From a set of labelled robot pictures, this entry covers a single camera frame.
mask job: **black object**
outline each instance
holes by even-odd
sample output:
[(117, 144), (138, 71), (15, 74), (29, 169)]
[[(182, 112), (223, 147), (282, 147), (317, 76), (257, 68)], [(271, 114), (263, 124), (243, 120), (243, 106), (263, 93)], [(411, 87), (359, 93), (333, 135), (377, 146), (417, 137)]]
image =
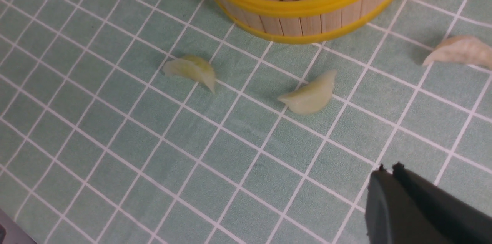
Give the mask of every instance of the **black object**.
[(397, 163), (371, 173), (371, 244), (492, 244), (492, 218)]
[(0, 209), (0, 244), (37, 244)]

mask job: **grid pattern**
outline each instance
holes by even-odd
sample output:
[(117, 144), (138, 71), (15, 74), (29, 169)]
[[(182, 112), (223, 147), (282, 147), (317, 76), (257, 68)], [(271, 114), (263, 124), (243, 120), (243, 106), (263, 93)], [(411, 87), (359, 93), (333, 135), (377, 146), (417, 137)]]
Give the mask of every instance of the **grid pattern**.
[[(492, 72), (412, 62), (451, 35), (492, 45), (487, 7), (395, 0), (285, 46), (213, 0), (0, 0), (0, 207), (40, 243), (362, 243), (369, 173), (400, 160), (492, 215)], [(216, 97), (159, 72), (184, 53)], [(272, 101), (329, 68), (321, 113)]]

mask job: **dumpling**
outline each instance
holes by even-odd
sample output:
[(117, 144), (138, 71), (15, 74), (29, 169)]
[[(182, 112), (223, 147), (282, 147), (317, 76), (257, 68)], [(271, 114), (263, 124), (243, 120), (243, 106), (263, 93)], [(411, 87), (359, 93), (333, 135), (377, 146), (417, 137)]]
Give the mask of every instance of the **dumpling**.
[(185, 55), (177, 60), (168, 61), (162, 67), (162, 71), (165, 76), (178, 75), (203, 83), (215, 94), (215, 71), (209, 62), (198, 56)]
[(492, 48), (474, 36), (455, 36), (441, 42), (422, 65), (433, 61), (475, 64), (492, 69)]
[(277, 99), (285, 103), (294, 113), (300, 115), (316, 113), (321, 111), (332, 98), (336, 76), (336, 70), (327, 71), (311, 83)]

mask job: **clay dumpling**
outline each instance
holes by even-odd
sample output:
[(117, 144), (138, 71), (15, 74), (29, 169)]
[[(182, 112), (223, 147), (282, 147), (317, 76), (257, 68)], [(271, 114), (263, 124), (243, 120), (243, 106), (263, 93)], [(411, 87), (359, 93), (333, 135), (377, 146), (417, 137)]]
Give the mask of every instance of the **clay dumpling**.
[(177, 60), (171, 60), (162, 67), (165, 76), (182, 76), (206, 85), (215, 94), (215, 71), (206, 60), (195, 56), (185, 55)]
[(327, 71), (311, 83), (281, 95), (277, 99), (285, 103), (294, 113), (299, 115), (314, 114), (321, 111), (332, 98), (336, 76), (336, 70)]
[(470, 35), (459, 35), (441, 42), (422, 65), (433, 61), (485, 66), (492, 70), (492, 48)]

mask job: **gray object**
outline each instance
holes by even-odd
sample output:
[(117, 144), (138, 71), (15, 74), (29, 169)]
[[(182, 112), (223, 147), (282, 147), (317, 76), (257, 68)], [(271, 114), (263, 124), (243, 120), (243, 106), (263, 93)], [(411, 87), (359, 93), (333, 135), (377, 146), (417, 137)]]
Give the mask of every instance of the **gray object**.
[(37, 244), (0, 209), (0, 244)]

